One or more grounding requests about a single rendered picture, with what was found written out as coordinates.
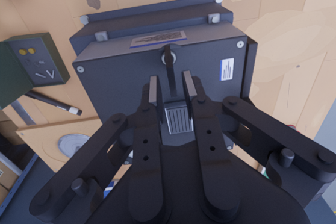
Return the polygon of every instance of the sticker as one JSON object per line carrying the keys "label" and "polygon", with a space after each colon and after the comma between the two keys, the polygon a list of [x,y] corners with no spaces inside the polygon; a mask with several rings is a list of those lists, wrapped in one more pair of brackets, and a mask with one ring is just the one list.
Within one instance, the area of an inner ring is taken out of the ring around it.
{"label": "sticker", "polygon": [[187,40],[187,36],[184,31],[163,33],[158,35],[136,37],[132,39],[131,49],[152,46],[157,44],[165,44],[170,42],[176,42],[181,40]]}
{"label": "sticker", "polygon": [[223,59],[220,61],[220,81],[229,81],[233,79],[234,58]]}

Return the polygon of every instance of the gray stain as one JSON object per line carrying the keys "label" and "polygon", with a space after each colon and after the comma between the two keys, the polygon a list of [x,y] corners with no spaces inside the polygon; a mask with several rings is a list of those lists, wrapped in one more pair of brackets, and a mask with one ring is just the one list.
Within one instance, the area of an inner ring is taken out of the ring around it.
{"label": "gray stain", "polygon": [[96,10],[101,8],[101,1],[100,0],[86,0],[87,5],[89,5],[89,7],[93,7]]}

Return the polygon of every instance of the black lever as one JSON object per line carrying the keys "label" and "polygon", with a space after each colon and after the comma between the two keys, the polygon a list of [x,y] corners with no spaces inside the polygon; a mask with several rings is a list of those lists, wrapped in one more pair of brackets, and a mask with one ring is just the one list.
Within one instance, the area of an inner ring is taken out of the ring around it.
{"label": "black lever", "polygon": [[172,51],[170,50],[170,45],[166,45],[164,47],[164,61],[166,62],[166,70],[167,70],[167,77],[170,89],[170,96],[175,97],[177,96],[177,89],[176,89],[176,81],[175,81],[175,74],[174,74],[174,66],[173,66],[173,56]]}

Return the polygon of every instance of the teal object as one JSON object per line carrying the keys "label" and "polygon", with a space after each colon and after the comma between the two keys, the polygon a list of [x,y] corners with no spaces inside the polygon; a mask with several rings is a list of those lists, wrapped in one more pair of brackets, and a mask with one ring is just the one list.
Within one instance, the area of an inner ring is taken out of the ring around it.
{"label": "teal object", "polygon": [[50,33],[14,36],[0,45],[0,109],[34,87],[65,84],[70,75]]}

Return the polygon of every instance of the gray floor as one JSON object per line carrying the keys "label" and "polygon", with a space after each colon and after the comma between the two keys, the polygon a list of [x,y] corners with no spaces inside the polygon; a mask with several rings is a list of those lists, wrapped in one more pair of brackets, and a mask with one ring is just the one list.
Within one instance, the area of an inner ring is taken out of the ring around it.
{"label": "gray floor", "polygon": [[[0,217],[0,224],[43,223],[30,215],[29,204],[34,195],[48,182],[53,174],[54,172],[38,158],[11,203]],[[311,224],[336,224],[336,216],[323,198],[311,202],[306,208],[306,213]]]}

